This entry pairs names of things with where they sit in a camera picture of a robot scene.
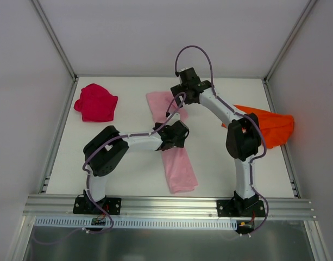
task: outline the gray wall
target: gray wall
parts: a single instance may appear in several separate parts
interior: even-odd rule
[[[303,196],[315,204],[333,259],[333,1],[318,1],[271,80],[277,111],[292,114],[289,141]]]
[[[40,0],[77,73],[172,76],[200,45],[216,76],[263,77],[307,0]],[[187,50],[180,66],[207,74]]]
[[[0,260],[36,192],[69,87],[29,1],[0,0]]]

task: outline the light pink towel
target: light pink towel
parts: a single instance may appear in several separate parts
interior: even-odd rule
[[[146,95],[146,98],[153,114],[153,121],[161,123],[166,121],[166,110],[173,99],[171,92],[151,92]],[[177,105],[174,102],[170,113],[176,108]],[[188,118],[188,113],[184,108],[179,109],[178,113],[182,121]],[[172,148],[162,151],[161,157],[164,164],[166,181],[171,193],[187,192],[195,189],[198,181],[185,148]]]

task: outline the magenta cloth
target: magenta cloth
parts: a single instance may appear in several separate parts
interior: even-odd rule
[[[74,109],[81,112],[82,121],[112,121],[117,102],[117,96],[92,83],[81,90],[79,100],[74,103]]]
[[[173,96],[168,91],[151,92],[146,95],[154,122],[166,121],[166,110]],[[177,108],[176,103],[171,106],[170,113]],[[184,108],[179,109],[182,121],[188,118]],[[171,193],[193,191],[198,185],[192,164],[185,148],[172,148],[161,152],[165,176]]]

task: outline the white table surface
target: white table surface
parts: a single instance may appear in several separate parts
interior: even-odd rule
[[[91,83],[99,84],[119,97],[111,122],[83,122],[73,109],[80,91]],[[83,148],[103,128],[114,125],[119,131],[148,131],[153,126],[146,94],[168,91],[178,78],[80,77],[68,114],[60,147],[47,188],[47,194],[77,195],[85,188]],[[269,110],[261,80],[215,79],[220,96],[232,104]],[[235,164],[225,148],[227,130],[215,115],[199,104],[186,105],[185,121],[190,135],[185,147],[199,185],[192,192],[171,194],[166,183],[160,152],[126,154],[110,173],[107,195],[117,196],[194,196],[230,197],[235,190]],[[294,197],[281,148],[268,150],[256,161],[256,186],[266,197]]]

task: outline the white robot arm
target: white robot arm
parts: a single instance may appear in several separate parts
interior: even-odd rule
[[[156,123],[149,132],[123,133],[114,126],[103,129],[83,149],[90,172],[87,181],[90,195],[85,191],[84,199],[87,203],[85,208],[89,213],[99,211],[91,202],[101,204],[105,201],[108,174],[115,169],[126,153],[143,150],[165,151],[173,147],[184,147],[188,134],[189,129],[180,120],[178,113],[170,116],[167,124]],[[103,147],[109,140],[112,142]]]
[[[194,68],[183,69],[178,72],[180,84],[171,88],[176,97],[180,92],[186,94],[184,104],[199,103],[213,112],[221,122],[228,128],[226,147],[229,154],[234,158],[236,167],[236,189],[234,201],[237,213],[247,211],[259,201],[259,197],[252,188],[254,185],[254,162],[252,158],[258,153],[261,145],[260,136],[251,123],[259,126],[255,114],[245,114],[233,105],[222,100],[217,93],[213,92],[212,84],[208,81],[201,81],[195,73]]]

